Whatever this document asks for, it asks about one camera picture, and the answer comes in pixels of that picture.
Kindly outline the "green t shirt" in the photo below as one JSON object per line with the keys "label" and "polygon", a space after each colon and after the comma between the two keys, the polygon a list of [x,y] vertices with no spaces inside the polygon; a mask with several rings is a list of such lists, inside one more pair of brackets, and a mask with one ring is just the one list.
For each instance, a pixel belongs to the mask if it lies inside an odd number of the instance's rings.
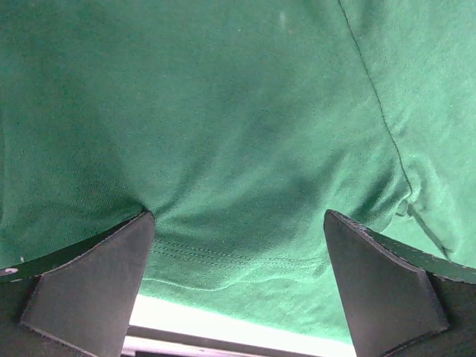
{"label": "green t shirt", "polygon": [[324,214],[475,265],[473,1],[3,1],[1,265],[149,210],[141,294],[348,342]]}

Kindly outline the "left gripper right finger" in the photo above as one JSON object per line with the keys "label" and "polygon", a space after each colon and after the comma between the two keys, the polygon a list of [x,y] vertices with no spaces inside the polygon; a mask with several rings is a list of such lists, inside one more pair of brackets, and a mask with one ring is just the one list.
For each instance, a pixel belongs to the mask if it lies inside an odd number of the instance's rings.
{"label": "left gripper right finger", "polygon": [[475,269],[328,210],[324,234],[357,356],[475,356]]}

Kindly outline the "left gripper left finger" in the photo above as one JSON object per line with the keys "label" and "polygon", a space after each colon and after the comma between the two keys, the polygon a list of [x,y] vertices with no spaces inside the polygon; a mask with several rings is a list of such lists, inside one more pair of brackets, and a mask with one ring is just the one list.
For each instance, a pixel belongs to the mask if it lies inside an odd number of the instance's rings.
{"label": "left gripper left finger", "polygon": [[120,356],[154,237],[144,211],[1,270],[2,356]]}

